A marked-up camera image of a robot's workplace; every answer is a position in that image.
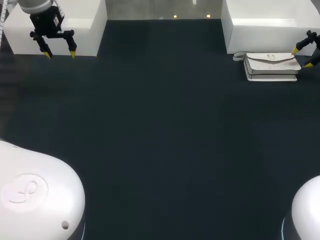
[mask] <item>white platform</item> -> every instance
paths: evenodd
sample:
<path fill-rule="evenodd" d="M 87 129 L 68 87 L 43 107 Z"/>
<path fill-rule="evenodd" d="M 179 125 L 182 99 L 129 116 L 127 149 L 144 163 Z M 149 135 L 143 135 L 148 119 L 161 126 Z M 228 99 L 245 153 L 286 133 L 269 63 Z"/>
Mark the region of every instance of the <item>white platform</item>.
<path fill-rule="evenodd" d="M 291 53 L 307 31 L 320 34 L 311 0 L 223 0 L 221 22 L 228 54 Z M 298 55 L 311 56 L 315 44 Z"/>
<path fill-rule="evenodd" d="M 63 30 L 74 30 L 77 56 L 97 56 L 107 23 L 105 0 L 59 0 L 65 18 Z M 42 55 L 36 41 L 30 37 L 34 31 L 30 15 L 24 13 L 19 4 L 13 9 L 4 23 L 4 34 L 14 54 Z M 64 39 L 47 39 L 53 55 L 70 56 Z"/>

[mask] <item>dark floor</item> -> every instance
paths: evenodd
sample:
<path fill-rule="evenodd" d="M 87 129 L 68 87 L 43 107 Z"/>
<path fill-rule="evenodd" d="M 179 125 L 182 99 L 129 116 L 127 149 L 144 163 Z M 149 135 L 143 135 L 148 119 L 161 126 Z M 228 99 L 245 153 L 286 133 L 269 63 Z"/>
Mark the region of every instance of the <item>dark floor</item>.
<path fill-rule="evenodd" d="M 86 239 L 272 240 L 320 174 L 319 68 L 248 82 L 219 20 L 109 21 L 98 58 L 28 63 L 4 137 L 75 169 Z"/>

